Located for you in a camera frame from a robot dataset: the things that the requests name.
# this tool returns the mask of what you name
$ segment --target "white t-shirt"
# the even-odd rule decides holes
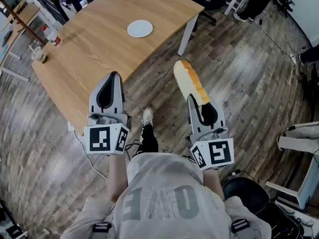
[[[238,197],[224,203],[204,187],[202,172],[187,158],[139,154],[128,165],[128,181],[115,206],[105,199],[88,199],[61,238],[90,238],[93,225],[102,221],[112,224],[108,238],[237,238],[230,228],[232,221],[241,218],[250,223],[245,239],[271,238],[270,226],[251,214]],[[92,238],[106,238],[98,234]]]

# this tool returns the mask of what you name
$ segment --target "black strap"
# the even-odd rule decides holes
[[[94,233],[108,233],[111,227],[112,227],[112,224],[109,222],[97,223],[93,227],[93,232]]]
[[[234,234],[246,228],[249,228],[249,223],[246,219],[235,220],[231,224],[231,230]]]

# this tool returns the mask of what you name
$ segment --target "white plate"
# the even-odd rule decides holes
[[[153,31],[153,25],[147,20],[136,20],[128,26],[128,34],[132,37],[145,37]]]

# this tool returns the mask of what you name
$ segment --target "sleeve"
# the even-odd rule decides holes
[[[230,232],[231,239],[255,238],[255,239],[271,239],[270,225],[252,214],[241,202],[240,198],[235,196],[227,199],[225,202],[226,213],[230,216],[232,222],[238,219],[246,219],[249,222],[249,228],[244,229],[242,236]]]
[[[74,223],[64,231],[60,239],[90,238],[93,226],[111,214],[114,206],[112,201],[105,198],[88,198]]]

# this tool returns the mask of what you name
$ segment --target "shoe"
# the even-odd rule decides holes
[[[234,13],[234,14],[233,14],[233,17],[234,17],[235,19],[239,20],[239,21],[247,22],[247,20],[242,19],[240,16],[238,16],[238,14],[237,14],[237,13]]]
[[[299,58],[299,61],[300,61],[301,65],[305,66],[304,63],[301,61],[301,54],[299,54],[298,58]]]
[[[185,101],[192,94],[198,106],[209,103],[208,94],[203,89],[195,70],[187,61],[181,60],[175,63],[174,76]]]
[[[144,110],[143,120],[142,120],[142,123],[144,124],[144,126],[146,126],[148,124],[151,124],[153,126],[153,117],[154,117],[154,114],[153,114],[152,109],[146,108]]]

